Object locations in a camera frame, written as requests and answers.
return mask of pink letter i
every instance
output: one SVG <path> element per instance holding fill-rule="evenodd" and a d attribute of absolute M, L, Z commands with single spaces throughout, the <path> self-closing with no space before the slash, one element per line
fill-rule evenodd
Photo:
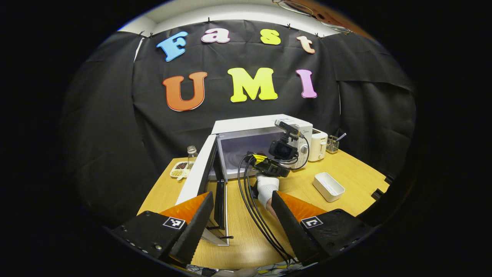
<path fill-rule="evenodd" d="M 303 84 L 303 93 L 301 96 L 304 98 L 316 98 L 318 94 L 312 88 L 311 71 L 306 69 L 298 69 L 296 72 L 301 77 L 301 82 Z"/>

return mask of glass bottle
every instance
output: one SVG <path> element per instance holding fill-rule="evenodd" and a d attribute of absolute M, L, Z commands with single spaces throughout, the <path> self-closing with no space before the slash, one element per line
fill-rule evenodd
<path fill-rule="evenodd" d="M 196 157 L 198 157 L 198 151 L 196 151 L 195 146 L 188 146 L 188 169 L 193 167 L 193 164 L 196 161 Z"/>

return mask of black camera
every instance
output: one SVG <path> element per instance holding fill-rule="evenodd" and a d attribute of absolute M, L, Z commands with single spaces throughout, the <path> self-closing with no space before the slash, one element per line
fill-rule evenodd
<path fill-rule="evenodd" d="M 283 139 L 272 141 L 268 152 L 278 160 L 292 160 L 297 154 L 297 148 L 289 145 Z"/>

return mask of yellow letter m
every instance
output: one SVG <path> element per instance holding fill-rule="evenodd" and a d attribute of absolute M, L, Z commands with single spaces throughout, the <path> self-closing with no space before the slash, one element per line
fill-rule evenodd
<path fill-rule="evenodd" d="M 261 91 L 258 97 L 261 100 L 278 98 L 272 81 L 273 69 L 259 68 L 254 79 L 249 76 L 244 68 L 229 69 L 227 73 L 232 76 L 232 83 L 234 85 L 234 95 L 231 97 L 232 102 L 246 101 L 247 96 L 243 93 L 243 88 L 252 100 L 255 100 L 258 89 L 260 88 Z"/>

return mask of white toaster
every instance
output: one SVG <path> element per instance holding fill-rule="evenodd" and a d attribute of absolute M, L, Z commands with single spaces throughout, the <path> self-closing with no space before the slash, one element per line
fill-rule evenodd
<path fill-rule="evenodd" d="M 328 134 L 318 129 L 312 129 L 311 144 L 309 145 L 309 157 L 310 162 L 321 160 L 325 157 L 326 142 L 328 140 Z"/>

